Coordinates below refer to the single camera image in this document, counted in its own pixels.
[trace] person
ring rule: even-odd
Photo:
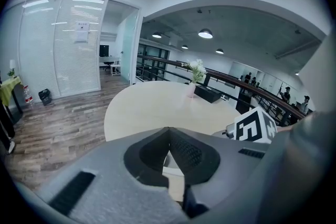
[[[245,81],[244,81],[245,83],[249,84],[250,79],[251,79],[251,74],[252,73],[250,72],[248,75],[245,76]]]
[[[286,92],[285,93],[282,93],[281,89],[280,89],[280,95],[286,103],[289,103],[289,100],[290,100],[289,92],[290,92],[290,87],[286,87]]]
[[[7,131],[9,138],[5,134],[4,129]],[[15,131],[13,124],[5,111],[4,106],[2,105],[2,100],[0,99],[0,141],[4,144],[8,154],[12,153],[15,147],[15,143],[13,141],[14,135]]]
[[[301,104],[299,110],[301,111],[301,113],[303,113],[304,115],[307,115],[308,113],[308,101],[310,100],[309,96],[305,95],[304,96],[304,102]]]
[[[244,80],[245,83],[249,84],[250,79],[251,79],[251,74],[252,74],[252,73],[250,72],[249,74],[247,74],[247,75],[245,76],[245,80]],[[242,88],[242,89],[240,90],[240,92],[241,92],[241,93],[244,93],[244,92],[245,92],[245,89]]]
[[[255,86],[256,86],[256,83],[257,83],[257,81],[256,81],[256,77],[253,77],[253,78],[252,78],[252,81],[251,81],[251,85],[255,87]]]

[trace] yellow cloth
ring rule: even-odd
[[[2,100],[2,104],[5,106],[9,105],[9,101],[12,96],[12,90],[14,89],[15,85],[22,84],[20,77],[16,77],[15,79],[7,79],[2,82],[0,85],[0,98]]]

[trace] white sign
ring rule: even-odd
[[[76,21],[75,42],[88,42],[90,22],[87,20]]]
[[[259,106],[235,118],[235,140],[270,144],[276,133],[274,119]]]
[[[90,22],[87,20],[76,21],[76,31],[89,31]]]
[[[76,31],[75,32],[75,41],[84,41],[88,42],[89,32],[87,31]]]

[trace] round table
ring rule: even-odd
[[[212,135],[240,115],[223,99],[209,103],[197,95],[187,97],[187,87],[172,81],[148,81],[119,92],[105,114],[106,141],[161,127]]]

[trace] white flower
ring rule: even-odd
[[[190,65],[191,68],[197,68],[198,67],[198,63],[196,61],[190,62],[189,65]]]
[[[203,66],[203,62],[202,62],[202,60],[197,59],[196,62],[197,62],[197,64],[198,64],[199,66]]]

